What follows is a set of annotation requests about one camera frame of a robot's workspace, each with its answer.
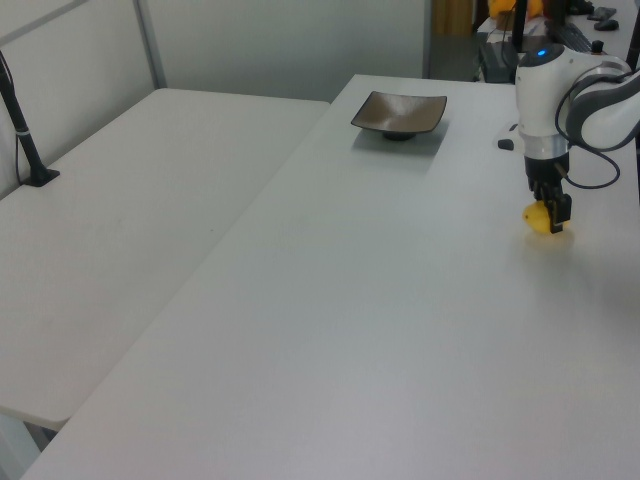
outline table surface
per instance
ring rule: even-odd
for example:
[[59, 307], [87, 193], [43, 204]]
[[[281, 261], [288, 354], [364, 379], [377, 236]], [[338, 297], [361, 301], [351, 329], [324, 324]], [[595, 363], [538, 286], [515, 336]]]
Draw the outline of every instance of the table surface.
[[[587, 15], [575, 15], [570, 16], [569, 20], [575, 23], [582, 31], [585, 37], [589, 40], [602, 40], [604, 42], [604, 49], [607, 53], [615, 55], [625, 60], [627, 53], [629, 52], [629, 45], [631, 43], [631, 36], [633, 34], [633, 27], [635, 25], [636, 16], [638, 15], [638, 7], [634, 0], [607, 0], [606, 4], [597, 5], [604, 7], [613, 7], [618, 11], [612, 17], [620, 24], [618, 30], [612, 32], [599, 32], [593, 28], [596, 23], [591, 20], [587, 20]], [[533, 19], [529, 23], [529, 29], [534, 29], [533, 35], [542, 35], [544, 33], [543, 19]], [[487, 19], [478, 29], [478, 33], [489, 33], [488, 41], [499, 42], [502, 41], [502, 31], [495, 29], [495, 21]]]
[[0, 412], [58, 429], [328, 108], [158, 90], [0, 202]]
[[[449, 103], [394, 143], [349, 123], [372, 90]], [[637, 480], [633, 148], [534, 234], [514, 97], [354, 77], [25, 480]]]

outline small black object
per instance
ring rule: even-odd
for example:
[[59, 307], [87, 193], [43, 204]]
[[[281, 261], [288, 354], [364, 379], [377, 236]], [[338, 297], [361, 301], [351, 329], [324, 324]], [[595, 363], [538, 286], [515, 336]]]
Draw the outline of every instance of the small black object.
[[600, 40], [594, 40], [591, 42], [591, 53], [600, 55], [604, 49], [604, 42]]
[[508, 140], [508, 139], [498, 140], [498, 148], [500, 150], [509, 150], [512, 152], [514, 149], [513, 140]]
[[618, 21], [611, 18], [609, 20], [598, 22], [593, 26], [593, 28], [595, 28], [599, 32], [611, 32], [613, 30], [617, 30], [619, 27], [620, 24], [618, 23]]
[[602, 20], [608, 20], [615, 15], [618, 10], [615, 8], [598, 7], [594, 12], [587, 17], [588, 20], [595, 20], [601, 22]]
[[593, 3], [585, 0], [571, 0], [569, 13], [571, 15], [590, 15], [593, 13]]

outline black stand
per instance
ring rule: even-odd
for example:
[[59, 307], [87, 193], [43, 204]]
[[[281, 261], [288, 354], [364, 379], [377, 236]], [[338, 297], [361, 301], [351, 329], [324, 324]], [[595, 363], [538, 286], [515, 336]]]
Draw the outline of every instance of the black stand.
[[23, 183], [25, 185], [31, 185], [33, 187], [42, 187], [46, 185], [55, 177], [60, 175], [60, 172], [55, 170], [48, 170], [40, 160], [40, 155], [33, 143], [31, 133], [27, 122], [22, 115], [22, 109], [16, 98], [16, 92], [9, 74], [9, 69], [4, 63], [4, 57], [0, 54], [0, 94], [4, 104], [7, 106], [7, 111], [13, 122], [13, 126], [16, 129], [16, 134], [22, 144], [22, 149], [27, 157], [27, 161], [31, 166], [31, 176]]

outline black device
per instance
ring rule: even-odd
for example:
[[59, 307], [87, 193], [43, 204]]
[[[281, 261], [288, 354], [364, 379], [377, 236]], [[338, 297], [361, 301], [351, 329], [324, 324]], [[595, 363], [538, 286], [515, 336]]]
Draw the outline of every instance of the black device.
[[49, 170], [40, 160], [40, 155], [33, 143], [31, 132], [27, 126], [27, 122], [22, 114], [22, 109], [16, 98], [15, 86], [13, 85], [13, 79], [9, 66], [7, 65], [2, 52], [0, 52], [0, 94], [4, 100], [4, 104], [7, 106], [7, 111], [11, 117], [11, 122], [16, 130], [16, 135], [20, 140], [22, 149], [24, 150], [29, 166], [31, 167], [31, 176], [24, 180], [23, 184], [30, 185], [32, 187], [42, 187], [60, 175], [60, 172], [56, 170]]
[[483, 43], [479, 49], [480, 69], [487, 83], [513, 83], [518, 52], [507, 42]]
[[601, 22], [594, 24], [593, 28], [595, 28], [599, 32], [610, 32], [612, 30], [617, 30], [618, 28], [620, 28], [620, 24], [617, 20], [609, 18], [607, 20], [602, 20]]

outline robotic arm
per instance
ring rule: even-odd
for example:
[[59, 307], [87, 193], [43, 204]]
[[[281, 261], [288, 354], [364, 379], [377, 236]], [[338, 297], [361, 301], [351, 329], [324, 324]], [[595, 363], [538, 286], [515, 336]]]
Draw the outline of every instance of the robotic arm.
[[524, 155], [534, 205], [548, 215], [545, 231], [561, 232], [571, 218], [571, 197], [562, 190], [571, 146], [597, 153], [630, 142], [640, 131], [638, 93], [640, 72], [632, 75], [616, 57], [553, 44], [522, 59], [516, 71], [520, 119], [498, 147]]

